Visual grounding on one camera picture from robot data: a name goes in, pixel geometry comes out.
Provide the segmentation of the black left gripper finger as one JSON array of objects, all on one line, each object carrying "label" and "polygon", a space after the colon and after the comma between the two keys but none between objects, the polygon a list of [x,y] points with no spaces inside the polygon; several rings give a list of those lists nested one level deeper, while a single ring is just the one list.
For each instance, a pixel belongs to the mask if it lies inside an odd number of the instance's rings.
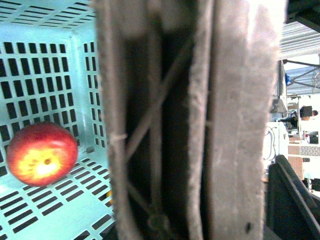
[{"label": "black left gripper finger", "polygon": [[320,198],[308,191],[284,155],[268,173],[266,226],[281,240],[318,240]]}]

